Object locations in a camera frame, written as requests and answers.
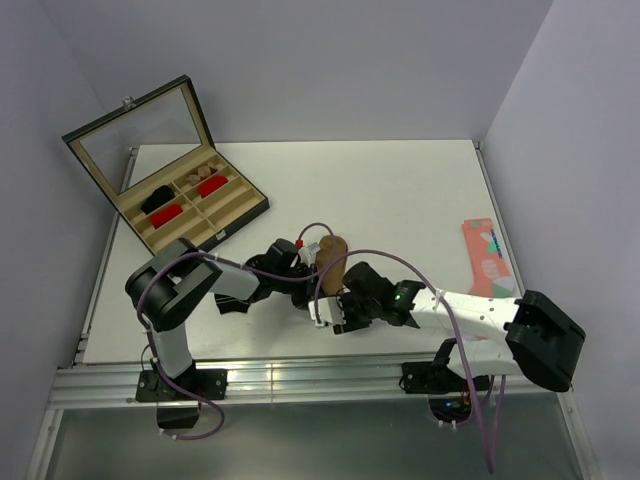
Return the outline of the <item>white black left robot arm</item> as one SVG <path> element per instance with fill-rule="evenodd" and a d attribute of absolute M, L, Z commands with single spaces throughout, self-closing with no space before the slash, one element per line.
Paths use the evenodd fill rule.
<path fill-rule="evenodd" d="M 302 308 L 317 277 L 317 269 L 300 259 L 299 248 L 282 238 L 243 264 L 200 250 L 185 238 L 171 242 L 125 284 L 162 370 L 159 388 L 172 399 L 193 391 L 195 366 L 185 322 L 206 295 L 215 297 L 222 313 L 240 311 L 274 292 Z"/>

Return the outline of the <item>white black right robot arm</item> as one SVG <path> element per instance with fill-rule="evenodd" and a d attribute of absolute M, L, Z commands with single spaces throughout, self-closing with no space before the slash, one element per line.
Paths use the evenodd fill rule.
<path fill-rule="evenodd" d="M 338 298 L 343 324 L 337 333 L 364 329 L 381 320 L 394 327 L 447 332 L 431 364 L 436 392 L 474 377 L 522 375 L 531 383 L 564 393 L 586 333 L 545 294 L 528 290 L 520 298 L 487 298 L 439 290 L 424 283 L 392 283 L 359 262 L 343 278 Z"/>

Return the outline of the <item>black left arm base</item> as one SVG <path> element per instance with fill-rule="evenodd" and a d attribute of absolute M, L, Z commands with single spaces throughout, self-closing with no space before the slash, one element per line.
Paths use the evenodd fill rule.
<path fill-rule="evenodd" d="M 164 379 L 155 367 L 143 370 L 138 378 L 135 401 L 156 405 L 159 428 L 181 434 L 193 428 L 208 401 L 223 400 L 226 394 L 226 369 L 197 369 L 190 367 L 172 382 Z"/>

